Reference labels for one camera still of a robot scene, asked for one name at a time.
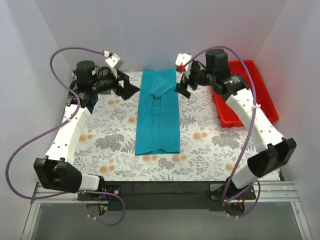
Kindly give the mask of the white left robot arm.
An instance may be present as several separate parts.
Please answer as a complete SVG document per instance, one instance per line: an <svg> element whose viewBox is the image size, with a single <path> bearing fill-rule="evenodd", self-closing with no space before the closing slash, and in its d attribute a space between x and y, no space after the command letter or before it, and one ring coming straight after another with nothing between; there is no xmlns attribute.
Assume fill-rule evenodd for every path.
<svg viewBox="0 0 320 240"><path fill-rule="evenodd" d="M44 157L36 158L33 168L45 189L76 193L89 191L95 200L106 196L103 178L98 175L81 173L74 166L74 155L83 128L92 115L98 101L98 94L113 91L127 100L140 89L130 83L129 76L119 68L122 60L112 57L106 65L98 67L91 60L80 61L73 71L73 80L62 121L66 124L58 129L57 135Z"/></svg>

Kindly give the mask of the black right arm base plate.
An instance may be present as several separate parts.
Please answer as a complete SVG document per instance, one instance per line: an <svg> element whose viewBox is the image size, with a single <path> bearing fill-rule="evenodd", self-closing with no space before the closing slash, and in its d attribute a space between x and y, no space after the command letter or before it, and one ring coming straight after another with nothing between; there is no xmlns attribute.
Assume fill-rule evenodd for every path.
<svg viewBox="0 0 320 240"><path fill-rule="evenodd" d="M226 187L225 182L218 182L209 185L209 190L205 192L205 194L211 200L221 200L223 197L223 193ZM249 184L243 188L237 189L232 183L228 187L224 201L227 202L229 199L239 200L240 198L245 197L246 200L255 200L256 194L253 187L253 184Z"/></svg>

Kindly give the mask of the teal t shirt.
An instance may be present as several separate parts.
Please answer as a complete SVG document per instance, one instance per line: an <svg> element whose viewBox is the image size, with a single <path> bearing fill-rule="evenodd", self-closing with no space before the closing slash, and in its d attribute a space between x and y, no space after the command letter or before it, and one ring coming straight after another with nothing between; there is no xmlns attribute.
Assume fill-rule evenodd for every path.
<svg viewBox="0 0 320 240"><path fill-rule="evenodd" d="M135 155L178 154L180 111L176 70L145 69L141 78Z"/></svg>

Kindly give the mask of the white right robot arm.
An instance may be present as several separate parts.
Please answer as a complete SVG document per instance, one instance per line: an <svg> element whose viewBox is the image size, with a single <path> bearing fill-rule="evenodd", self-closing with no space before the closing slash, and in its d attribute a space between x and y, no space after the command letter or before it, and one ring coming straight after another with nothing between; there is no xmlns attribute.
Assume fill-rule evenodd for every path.
<svg viewBox="0 0 320 240"><path fill-rule="evenodd" d="M220 192L222 200L226 197L233 200L261 177L285 166L297 143L293 138L285 138L269 121L257 103L254 83L247 83L242 75L231 73L225 50L225 47L206 50L205 65L188 53L178 54L175 66L182 77L175 92L189 98L188 87L196 90L198 86L210 86L246 127L247 139L253 141L257 154L240 170L233 169L226 183L209 193L212 196Z"/></svg>

